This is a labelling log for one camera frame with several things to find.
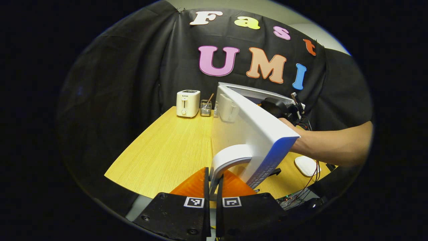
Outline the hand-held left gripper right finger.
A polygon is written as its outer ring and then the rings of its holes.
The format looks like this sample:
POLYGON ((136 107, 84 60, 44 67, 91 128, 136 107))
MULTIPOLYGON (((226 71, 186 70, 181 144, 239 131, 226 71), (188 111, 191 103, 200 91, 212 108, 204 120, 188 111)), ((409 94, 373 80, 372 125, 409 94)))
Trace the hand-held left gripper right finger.
POLYGON ((286 214, 272 194, 223 197, 217 188, 216 237, 220 240, 286 240, 286 214))

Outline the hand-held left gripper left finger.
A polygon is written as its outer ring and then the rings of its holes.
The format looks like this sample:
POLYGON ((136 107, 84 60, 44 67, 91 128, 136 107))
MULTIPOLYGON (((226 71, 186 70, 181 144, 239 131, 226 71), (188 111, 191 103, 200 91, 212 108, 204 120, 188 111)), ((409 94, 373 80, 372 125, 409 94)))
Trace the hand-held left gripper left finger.
POLYGON ((173 191, 158 193, 133 224, 166 241, 205 241, 211 237, 209 209, 209 169, 204 167, 173 191))

